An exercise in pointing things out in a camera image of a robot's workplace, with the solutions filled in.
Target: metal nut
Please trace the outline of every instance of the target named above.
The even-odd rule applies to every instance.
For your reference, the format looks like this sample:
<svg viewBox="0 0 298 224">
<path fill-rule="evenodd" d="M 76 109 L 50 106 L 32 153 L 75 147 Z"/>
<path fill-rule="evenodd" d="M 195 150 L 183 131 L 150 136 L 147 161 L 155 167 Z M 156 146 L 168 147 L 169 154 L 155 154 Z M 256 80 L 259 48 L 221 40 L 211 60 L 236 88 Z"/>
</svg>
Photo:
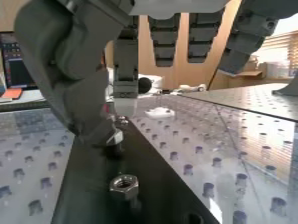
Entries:
<svg viewBox="0 0 298 224">
<path fill-rule="evenodd" d="M 110 191 L 120 200 L 132 200 L 139 195 L 138 177 L 128 174 L 118 176 L 111 182 Z"/>
</svg>

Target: monitor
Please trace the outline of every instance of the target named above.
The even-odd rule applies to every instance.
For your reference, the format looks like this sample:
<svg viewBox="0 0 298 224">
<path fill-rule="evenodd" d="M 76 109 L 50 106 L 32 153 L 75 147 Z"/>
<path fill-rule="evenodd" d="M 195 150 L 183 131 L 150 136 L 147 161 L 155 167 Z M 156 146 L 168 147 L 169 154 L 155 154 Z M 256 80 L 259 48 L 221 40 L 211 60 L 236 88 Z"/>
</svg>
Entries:
<svg viewBox="0 0 298 224">
<path fill-rule="evenodd" d="M 7 88 L 36 89 L 14 32 L 0 32 L 0 49 Z"/>
</svg>

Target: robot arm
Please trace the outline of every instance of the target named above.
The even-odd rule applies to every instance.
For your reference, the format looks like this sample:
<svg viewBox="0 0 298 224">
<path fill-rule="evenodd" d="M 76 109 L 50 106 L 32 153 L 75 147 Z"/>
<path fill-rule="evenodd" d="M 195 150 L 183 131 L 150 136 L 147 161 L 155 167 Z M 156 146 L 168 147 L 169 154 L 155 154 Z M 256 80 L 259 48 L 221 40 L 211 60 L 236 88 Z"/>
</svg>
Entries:
<svg viewBox="0 0 298 224">
<path fill-rule="evenodd" d="M 20 10 L 15 31 L 24 63 L 66 126 L 90 144 L 116 133 L 104 110 L 108 71 L 100 56 L 130 24 L 131 1 L 32 0 Z"/>
<path fill-rule="evenodd" d="M 108 71 L 100 65 L 115 44 L 116 107 L 138 98 L 138 27 L 150 15 L 156 65 L 173 65 L 180 12 L 191 12 L 191 63 L 203 63 L 217 35 L 228 0 L 32 0 L 20 10 L 15 31 L 24 62 L 54 112 L 90 144 L 118 133 L 104 110 Z M 244 0 L 220 69 L 237 73 L 275 31 L 277 21 L 298 10 L 297 0 Z"/>
</svg>

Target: cable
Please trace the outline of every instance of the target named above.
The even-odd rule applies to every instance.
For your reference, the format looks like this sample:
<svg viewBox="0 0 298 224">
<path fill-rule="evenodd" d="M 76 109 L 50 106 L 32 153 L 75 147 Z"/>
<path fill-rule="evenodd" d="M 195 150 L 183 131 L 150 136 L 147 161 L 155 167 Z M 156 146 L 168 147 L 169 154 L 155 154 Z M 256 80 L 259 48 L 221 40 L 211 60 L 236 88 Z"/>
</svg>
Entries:
<svg viewBox="0 0 298 224">
<path fill-rule="evenodd" d="M 215 73 L 213 73 L 211 82 L 208 83 L 208 89 L 207 89 L 208 91 L 209 91 L 211 88 L 212 88 L 212 84 L 213 84 L 215 78 L 216 78 L 216 76 L 217 76 L 219 66 L 217 66 L 216 71 L 215 71 Z"/>
</svg>

